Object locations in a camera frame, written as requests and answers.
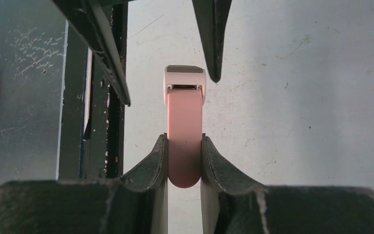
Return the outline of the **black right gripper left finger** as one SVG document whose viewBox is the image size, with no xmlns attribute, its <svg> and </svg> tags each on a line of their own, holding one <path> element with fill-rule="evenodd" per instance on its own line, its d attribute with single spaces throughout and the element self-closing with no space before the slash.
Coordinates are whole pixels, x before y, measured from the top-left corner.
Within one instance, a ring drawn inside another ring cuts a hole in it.
<svg viewBox="0 0 374 234">
<path fill-rule="evenodd" d="M 166 234 L 168 139 L 119 178 L 10 181 L 0 234 Z"/>
</svg>

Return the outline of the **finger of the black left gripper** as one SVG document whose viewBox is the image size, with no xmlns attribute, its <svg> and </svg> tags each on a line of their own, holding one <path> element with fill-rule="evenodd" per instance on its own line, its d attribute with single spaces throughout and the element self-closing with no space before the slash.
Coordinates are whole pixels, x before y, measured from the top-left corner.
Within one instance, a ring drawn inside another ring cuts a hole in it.
<svg viewBox="0 0 374 234">
<path fill-rule="evenodd" d="M 221 80 L 224 35 L 232 0 L 192 0 L 210 79 Z"/>
<path fill-rule="evenodd" d="M 80 38 L 99 60 L 107 80 L 124 105 L 131 99 L 126 76 L 116 47 L 111 23 L 103 7 L 127 3 L 126 0 L 52 0 Z"/>
</svg>

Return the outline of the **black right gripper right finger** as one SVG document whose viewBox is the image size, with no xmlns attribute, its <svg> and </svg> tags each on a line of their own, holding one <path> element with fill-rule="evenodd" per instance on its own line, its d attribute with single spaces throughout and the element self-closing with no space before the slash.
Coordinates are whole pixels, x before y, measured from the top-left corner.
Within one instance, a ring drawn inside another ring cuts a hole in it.
<svg viewBox="0 0 374 234">
<path fill-rule="evenodd" d="M 205 234 L 374 234 L 374 191 L 365 187 L 263 185 L 203 136 Z"/>
</svg>

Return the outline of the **pink stapler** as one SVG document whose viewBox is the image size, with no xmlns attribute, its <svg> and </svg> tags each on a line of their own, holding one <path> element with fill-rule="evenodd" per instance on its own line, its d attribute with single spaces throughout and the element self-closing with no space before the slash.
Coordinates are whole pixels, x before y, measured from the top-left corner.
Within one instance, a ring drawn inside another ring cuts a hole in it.
<svg viewBox="0 0 374 234">
<path fill-rule="evenodd" d="M 198 66 L 168 65 L 163 90 L 168 111 L 168 177 L 174 186 L 189 188 L 201 177 L 206 72 Z"/>
</svg>

